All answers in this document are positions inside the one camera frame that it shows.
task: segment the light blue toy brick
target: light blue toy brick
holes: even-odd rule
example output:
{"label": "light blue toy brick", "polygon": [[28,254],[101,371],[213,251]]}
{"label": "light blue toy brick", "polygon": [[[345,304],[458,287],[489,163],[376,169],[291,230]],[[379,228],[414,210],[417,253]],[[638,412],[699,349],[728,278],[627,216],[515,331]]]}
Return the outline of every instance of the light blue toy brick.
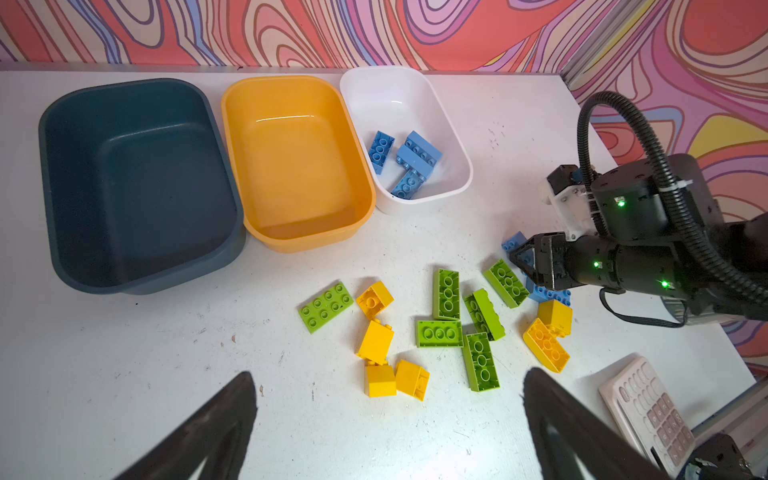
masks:
{"label": "light blue toy brick", "polygon": [[416,152],[419,156],[421,156],[422,153],[427,154],[428,156],[435,159],[435,163],[437,163],[442,158],[442,152],[437,148],[434,148],[432,144],[424,140],[424,137],[417,134],[415,131],[412,131],[408,138],[406,138],[405,145],[406,147]]}
{"label": "light blue toy brick", "polygon": [[544,286],[538,286],[533,283],[533,280],[525,277],[525,289],[531,292],[528,298],[535,300],[537,303],[548,302],[549,300],[557,300],[565,306],[571,306],[571,291],[562,290],[557,292],[550,290]]}
{"label": "light blue toy brick", "polygon": [[422,181],[426,181],[429,175],[432,175],[432,169],[435,167],[435,161],[431,157],[425,160],[405,145],[397,150],[395,159],[406,170],[415,170]]}
{"label": "light blue toy brick", "polygon": [[376,172],[376,175],[381,175],[382,169],[384,168],[384,160],[386,160],[386,156],[389,155],[389,149],[392,148],[392,142],[394,141],[395,139],[389,135],[382,133],[381,131],[376,132],[376,138],[373,139],[371,148],[368,150],[368,157],[371,159],[371,164],[373,165],[373,170]]}
{"label": "light blue toy brick", "polygon": [[[505,240],[504,243],[502,243],[502,248],[506,253],[509,253],[513,251],[515,248],[521,246],[527,240],[528,239],[525,238],[525,235],[523,235],[522,232],[517,232],[515,235],[512,235],[507,240]],[[528,265],[533,266],[533,249],[525,252],[525,254],[523,255],[523,261],[526,262]]]}
{"label": "light blue toy brick", "polygon": [[405,200],[411,200],[416,191],[424,184],[415,170],[411,169],[402,176],[400,182],[392,190],[392,195]]}

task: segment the yellow bin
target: yellow bin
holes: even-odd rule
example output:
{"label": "yellow bin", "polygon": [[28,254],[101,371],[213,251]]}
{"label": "yellow bin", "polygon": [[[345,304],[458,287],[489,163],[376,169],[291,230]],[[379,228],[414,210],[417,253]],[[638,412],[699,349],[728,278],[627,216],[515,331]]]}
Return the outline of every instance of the yellow bin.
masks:
{"label": "yellow bin", "polygon": [[309,76],[238,81],[221,99],[245,227],[294,253],[350,238],[376,205],[341,94]]}

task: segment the colorful backdrop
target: colorful backdrop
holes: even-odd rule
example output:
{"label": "colorful backdrop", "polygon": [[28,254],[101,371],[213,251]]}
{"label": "colorful backdrop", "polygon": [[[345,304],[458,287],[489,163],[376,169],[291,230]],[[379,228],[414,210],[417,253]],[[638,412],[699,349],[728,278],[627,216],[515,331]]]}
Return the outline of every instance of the colorful backdrop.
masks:
{"label": "colorful backdrop", "polygon": [[[0,0],[0,61],[560,73],[622,1]],[[646,0],[569,87],[631,98],[750,219],[768,208],[767,18],[766,0]],[[618,163],[642,156],[615,112],[593,123]],[[724,328],[768,369],[768,326]]]}

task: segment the white tabletop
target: white tabletop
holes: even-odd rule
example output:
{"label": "white tabletop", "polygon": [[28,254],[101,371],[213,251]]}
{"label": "white tabletop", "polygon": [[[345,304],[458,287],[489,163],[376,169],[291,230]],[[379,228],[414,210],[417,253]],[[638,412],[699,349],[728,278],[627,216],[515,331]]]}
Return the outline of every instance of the white tabletop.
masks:
{"label": "white tabletop", "polygon": [[[238,372],[257,385],[258,415],[241,478],[539,478],[522,407],[538,361],[521,339],[537,305],[510,310],[482,278],[517,230],[558,230],[535,185],[577,163],[578,106],[556,76],[431,75],[475,165],[456,202],[427,218],[376,211],[352,239],[280,254],[250,237],[215,273],[150,296],[95,296],[51,267],[38,120],[56,98],[99,84],[189,81],[220,99],[254,73],[0,72],[0,477],[111,478],[140,458]],[[338,85],[339,73],[319,74]],[[598,171],[614,164],[591,132]],[[493,343],[501,388],[469,389],[460,349],[417,349],[414,322],[432,313],[437,266],[484,287],[507,329]],[[366,319],[354,306],[314,335],[296,311],[342,280],[353,295],[383,280],[389,361],[431,374],[425,401],[363,394],[355,351]],[[718,325],[635,326],[614,318],[598,288],[574,290],[571,354],[555,378],[614,424],[597,387],[646,356],[685,420],[696,425],[753,383]],[[667,318],[657,298],[611,298],[617,311]],[[463,323],[469,323],[462,307]]]}

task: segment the green building block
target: green building block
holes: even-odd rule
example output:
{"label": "green building block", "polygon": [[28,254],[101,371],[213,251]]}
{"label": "green building block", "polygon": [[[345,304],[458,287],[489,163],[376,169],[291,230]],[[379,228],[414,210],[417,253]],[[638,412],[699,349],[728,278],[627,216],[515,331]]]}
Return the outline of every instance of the green building block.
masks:
{"label": "green building block", "polygon": [[310,331],[315,333],[317,329],[328,323],[333,317],[346,310],[354,302],[346,287],[338,282],[330,290],[315,298],[309,305],[299,310],[301,320]]}
{"label": "green building block", "polygon": [[464,346],[459,320],[419,320],[416,322],[418,346]]}
{"label": "green building block", "polygon": [[494,341],[504,338],[506,331],[501,322],[498,321],[498,314],[493,310],[493,303],[488,298],[488,292],[480,289],[472,295],[464,297],[464,303],[469,310],[469,316],[479,332],[486,332],[488,340]]}
{"label": "green building block", "polygon": [[434,295],[432,297],[432,318],[437,320],[458,320],[459,302],[458,272],[443,270],[435,272]]}
{"label": "green building block", "polygon": [[464,337],[464,363],[467,365],[469,387],[473,392],[498,388],[498,376],[493,364],[491,343],[485,332]]}
{"label": "green building block", "polygon": [[509,268],[509,265],[504,263],[503,259],[499,259],[490,270],[486,270],[482,275],[509,308],[515,308],[520,305],[530,293],[518,280],[512,269]]}

